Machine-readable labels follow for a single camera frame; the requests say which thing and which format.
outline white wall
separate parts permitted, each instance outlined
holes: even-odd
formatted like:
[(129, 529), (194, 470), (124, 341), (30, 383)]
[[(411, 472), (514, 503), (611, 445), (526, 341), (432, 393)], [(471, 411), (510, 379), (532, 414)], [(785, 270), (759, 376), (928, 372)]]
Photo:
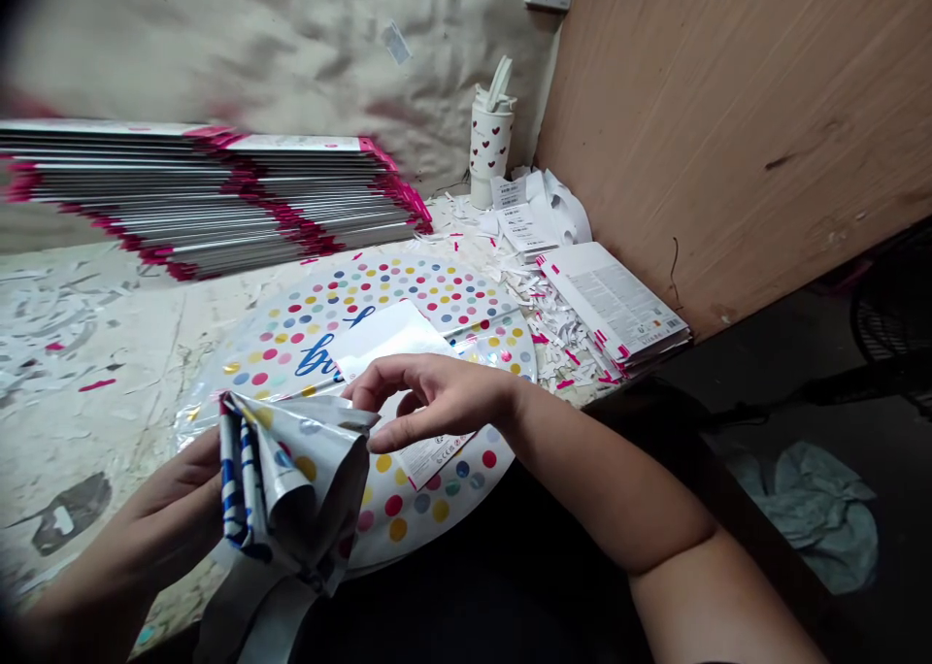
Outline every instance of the white wall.
[[(401, 66), (390, 19), (414, 55)], [(426, 197), (466, 170), (472, 86), (502, 54), (520, 99), (510, 163), (530, 160), (559, 21), (522, 0), (28, 0), (4, 83), (63, 116), (370, 135)], [(2, 208), (31, 230), (0, 228), (2, 250), (96, 236), (50, 210), (46, 235), (31, 208)]]

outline wooden panel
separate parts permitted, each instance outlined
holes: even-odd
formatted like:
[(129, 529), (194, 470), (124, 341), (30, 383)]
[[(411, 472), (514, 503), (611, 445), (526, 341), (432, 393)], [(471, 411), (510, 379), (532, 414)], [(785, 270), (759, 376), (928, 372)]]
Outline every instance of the wooden panel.
[(537, 153), (711, 336), (932, 213), (932, 0), (573, 0)]

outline paper shred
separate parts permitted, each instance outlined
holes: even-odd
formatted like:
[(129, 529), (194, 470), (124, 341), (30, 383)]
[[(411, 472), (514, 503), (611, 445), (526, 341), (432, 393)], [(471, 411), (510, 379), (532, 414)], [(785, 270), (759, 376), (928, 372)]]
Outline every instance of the paper shred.
[(78, 392), (89, 392), (90, 390), (92, 390), (92, 389), (97, 389), (98, 387), (106, 387), (107, 385), (113, 384), (113, 383), (116, 382), (116, 381), (117, 381), (116, 378), (110, 378), (109, 380), (105, 380), (105, 381), (97, 381), (97, 382), (94, 382), (94, 383), (92, 383), (92, 384), (90, 384), (90, 385), (85, 385), (84, 387), (79, 387), (79, 388), (78, 388)]

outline white paper card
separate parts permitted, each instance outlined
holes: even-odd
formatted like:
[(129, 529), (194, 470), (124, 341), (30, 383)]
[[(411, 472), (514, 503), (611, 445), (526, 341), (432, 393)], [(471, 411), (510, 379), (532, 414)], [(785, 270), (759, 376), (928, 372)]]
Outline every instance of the white paper card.
[[(409, 300), (369, 315), (337, 337), (328, 349), (347, 382), (362, 375), (376, 358), (395, 353), (438, 353), (457, 357), (447, 340)], [(373, 429), (373, 435), (387, 421), (396, 418), (398, 404), (406, 394), (398, 392), (385, 401), (380, 410), (382, 421)], [(414, 488), (421, 490), (470, 438), (472, 434), (438, 436), (394, 452), (392, 457)]]

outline polka dot balloon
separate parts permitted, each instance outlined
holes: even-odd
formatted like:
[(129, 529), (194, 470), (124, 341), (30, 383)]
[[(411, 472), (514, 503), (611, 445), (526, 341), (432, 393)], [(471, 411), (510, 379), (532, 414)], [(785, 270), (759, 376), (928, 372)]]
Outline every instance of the polka dot balloon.
[[(176, 433), (194, 435), (215, 424), (216, 399), (226, 389), (270, 401), (339, 394), (344, 384), (327, 346), (401, 300), (410, 300), (461, 358), (537, 379), (530, 331), (498, 283), (442, 259), (363, 256), (318, 268), (258, 305), (199, 373)], [(416, 492), (394, 455), (373, 456), (350, 567), (376, 568), (440, 536), (477, 507), (513, 459), (501, 434), (486, 426)]]

